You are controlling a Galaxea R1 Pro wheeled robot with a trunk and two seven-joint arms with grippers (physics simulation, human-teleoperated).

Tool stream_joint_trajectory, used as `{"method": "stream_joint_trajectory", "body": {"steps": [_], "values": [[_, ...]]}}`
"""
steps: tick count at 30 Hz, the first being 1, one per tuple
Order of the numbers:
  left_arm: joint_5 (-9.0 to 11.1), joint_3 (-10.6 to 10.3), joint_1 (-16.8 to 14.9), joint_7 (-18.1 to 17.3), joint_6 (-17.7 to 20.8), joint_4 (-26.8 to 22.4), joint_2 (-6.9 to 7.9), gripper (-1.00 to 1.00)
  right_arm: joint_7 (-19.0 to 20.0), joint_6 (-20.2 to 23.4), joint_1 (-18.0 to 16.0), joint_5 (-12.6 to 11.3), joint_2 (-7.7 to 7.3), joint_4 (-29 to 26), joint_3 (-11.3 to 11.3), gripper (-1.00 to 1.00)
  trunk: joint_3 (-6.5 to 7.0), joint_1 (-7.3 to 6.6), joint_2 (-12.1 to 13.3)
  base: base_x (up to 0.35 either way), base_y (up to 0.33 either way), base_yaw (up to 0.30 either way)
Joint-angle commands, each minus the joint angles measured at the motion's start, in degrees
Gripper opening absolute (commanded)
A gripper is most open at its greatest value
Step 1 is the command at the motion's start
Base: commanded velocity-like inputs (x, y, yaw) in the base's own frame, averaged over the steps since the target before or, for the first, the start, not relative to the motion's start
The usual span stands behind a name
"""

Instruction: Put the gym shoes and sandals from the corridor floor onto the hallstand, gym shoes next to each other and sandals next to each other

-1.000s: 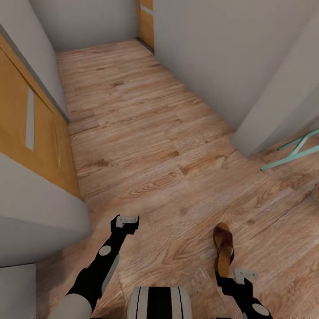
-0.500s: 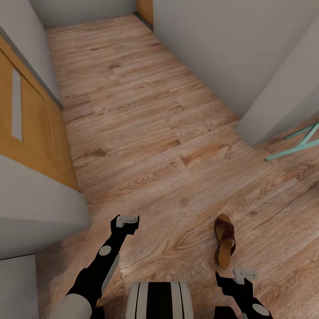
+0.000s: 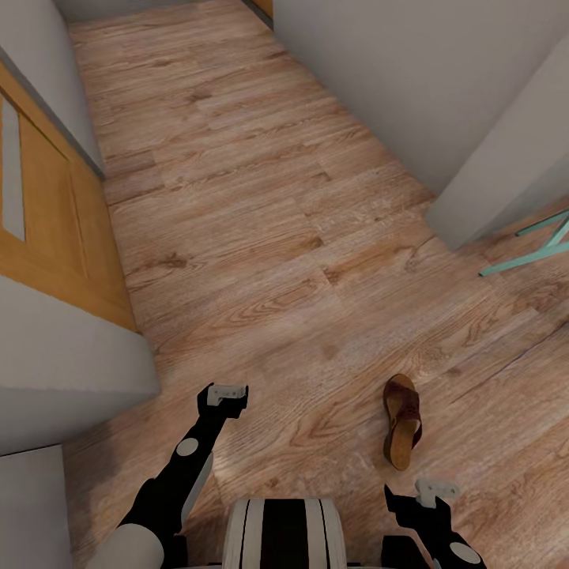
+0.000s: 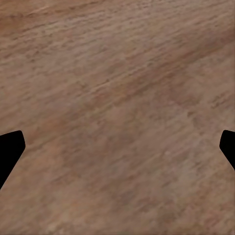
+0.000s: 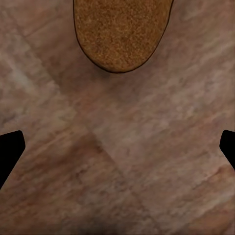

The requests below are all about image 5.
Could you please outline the sandal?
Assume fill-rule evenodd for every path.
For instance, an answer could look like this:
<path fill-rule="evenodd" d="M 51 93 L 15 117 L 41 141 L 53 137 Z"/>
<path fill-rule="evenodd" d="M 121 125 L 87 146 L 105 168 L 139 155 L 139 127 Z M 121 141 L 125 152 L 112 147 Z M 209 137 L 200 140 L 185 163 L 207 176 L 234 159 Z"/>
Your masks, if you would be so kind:
<path fill-rule="evenodd" d="M 162 39 L 174 0 L 73 0 L 77 41 L 96 66 L 128 73 L 145 64 Z"/>

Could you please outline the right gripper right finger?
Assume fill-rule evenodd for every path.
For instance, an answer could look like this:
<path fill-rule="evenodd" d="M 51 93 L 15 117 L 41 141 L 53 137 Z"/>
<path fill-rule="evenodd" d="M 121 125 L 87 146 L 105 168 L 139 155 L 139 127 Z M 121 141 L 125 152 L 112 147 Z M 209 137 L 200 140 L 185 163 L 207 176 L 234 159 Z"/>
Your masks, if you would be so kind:
<path fill-rule="evenodd" d="M 235 170 L 235 132 L 224 130 L 219 147 Z"/>

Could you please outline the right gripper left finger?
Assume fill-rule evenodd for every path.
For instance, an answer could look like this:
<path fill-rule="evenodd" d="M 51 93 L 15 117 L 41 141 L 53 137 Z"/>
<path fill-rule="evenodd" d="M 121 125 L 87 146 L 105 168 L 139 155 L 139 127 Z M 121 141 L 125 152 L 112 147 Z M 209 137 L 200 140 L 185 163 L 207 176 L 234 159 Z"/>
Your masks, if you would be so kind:
<path fill-rule="evenodd" d="M 25 150 L 21 130 L 0 136 L 0 189 Z"/>

